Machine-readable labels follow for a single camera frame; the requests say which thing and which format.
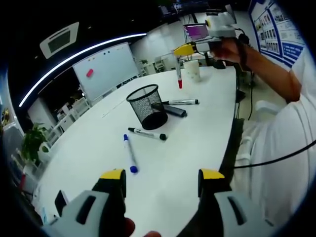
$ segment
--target ceiling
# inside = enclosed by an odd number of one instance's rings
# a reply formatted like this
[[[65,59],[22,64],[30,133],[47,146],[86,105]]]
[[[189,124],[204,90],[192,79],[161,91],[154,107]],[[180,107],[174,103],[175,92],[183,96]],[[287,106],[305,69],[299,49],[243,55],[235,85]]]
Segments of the ceiling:
[[[56,70],[40,84],[22,108],[18,105],[28,90],[52,67],[71,55],[97,43],[137,33],[146,33],[155,27],[176,19],[163,18],[158,5],[172,0],[131,0],[96,2],[90,0],[80,5],[49,1],[45,6],[15,3],[6,8],[10,13],[1,21],[1,32],[6,37],[1,46],[0,63],[8,66],[11,100],[19,119],[38,96],[38,92],[73,62]],[[247,10],[250,0],[209,0],[211,7],[232,3],[235,10]],[[77,41],[45,59],[39,44],[54,32],[71,23],[79,22]],[[130,39],[130,43],[140,38]]]

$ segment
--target blue marker cap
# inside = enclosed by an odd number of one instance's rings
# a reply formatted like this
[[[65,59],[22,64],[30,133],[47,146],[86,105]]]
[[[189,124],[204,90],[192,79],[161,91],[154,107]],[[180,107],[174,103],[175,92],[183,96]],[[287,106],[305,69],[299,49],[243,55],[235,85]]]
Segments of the blue marker cap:
[[[134,174],[138,172],[137,167],[136,167],[136,166],[134,166],[134,165],[133,165],[133,166],[131,166],[129,169],[130,169],[130,172],[132,172],[132,173],[134,173]]]

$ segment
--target human hand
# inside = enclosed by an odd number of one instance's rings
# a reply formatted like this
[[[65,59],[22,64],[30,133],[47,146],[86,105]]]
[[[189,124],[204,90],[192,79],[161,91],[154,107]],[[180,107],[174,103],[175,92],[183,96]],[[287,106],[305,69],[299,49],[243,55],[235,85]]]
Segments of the human hand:
[[[125,236],[131,236],[134,230],[135,223],[131,219],[125,218]],[[144,237],[161,237],[161,235],[158,232],[150,231]]]
[[[232,38],[224,38],[221,47],[211,51],[215,60],[227,60],[233,63],[240,63],[240,56],[235,41]]]

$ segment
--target poster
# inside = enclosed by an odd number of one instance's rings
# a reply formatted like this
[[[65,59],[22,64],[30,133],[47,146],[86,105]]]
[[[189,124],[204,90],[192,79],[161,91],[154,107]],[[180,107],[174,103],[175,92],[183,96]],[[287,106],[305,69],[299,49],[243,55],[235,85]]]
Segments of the poster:
[[[273,1],[253,0],[249,14],[260,52],[291,68],[305,47],[295,25]]]

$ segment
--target bulletin board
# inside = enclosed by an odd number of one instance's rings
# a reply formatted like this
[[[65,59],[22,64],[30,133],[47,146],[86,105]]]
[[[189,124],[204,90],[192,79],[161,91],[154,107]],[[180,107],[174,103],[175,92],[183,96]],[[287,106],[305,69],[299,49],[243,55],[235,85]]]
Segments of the bulletin board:
[[[139,74],[128,43],[103,49],[74,64],[73,68],[90,102]]]
[[[249,14],[259,51],[291,68],[305,43],[293,22],[272,0],[252,0]]]

